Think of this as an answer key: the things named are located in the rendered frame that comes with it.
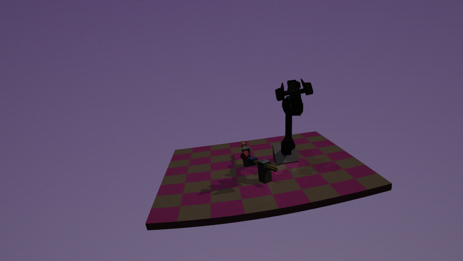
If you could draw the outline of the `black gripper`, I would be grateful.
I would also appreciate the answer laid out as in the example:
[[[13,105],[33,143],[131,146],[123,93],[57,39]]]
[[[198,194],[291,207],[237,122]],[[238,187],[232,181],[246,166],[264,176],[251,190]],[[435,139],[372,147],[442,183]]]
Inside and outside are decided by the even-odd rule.
[[[275,90],[277,100],[278,101],[285,100],[285,96],[289,95],[292,104],[299,104],[301,103],[301,100],[302,100],[300,94],[303,94],[303,93],[305,93],[306,95],[313,94],[311,83],[310,82],[305,83],[302,79],[300,79],[300,81],[302,83],[303,89],[295,88],[295,89],[289,89],[288,91],[284,91],[284,85],[283,83],[281,83],[282,84],[281,88],[277,88]]]

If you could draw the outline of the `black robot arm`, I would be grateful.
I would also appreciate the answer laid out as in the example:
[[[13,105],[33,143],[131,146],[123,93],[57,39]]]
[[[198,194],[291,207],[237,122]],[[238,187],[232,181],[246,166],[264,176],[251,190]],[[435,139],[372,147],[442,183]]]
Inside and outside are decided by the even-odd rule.
[[[296,80],[288,80],[287,81],[287,91],[289,89],[300,88],[300,82]],[[303,103],[299,104],[292,104],[290,100],[290,96],[287,96],[285,100],[282,101],[282,108],[285,112],[286,117],[286,135],[283,141],[281,141],[281,152],[282,155],[291,155],[292,150],[295,148],[295,143],[292,138],[292,116],[300,116],[303,112]]]

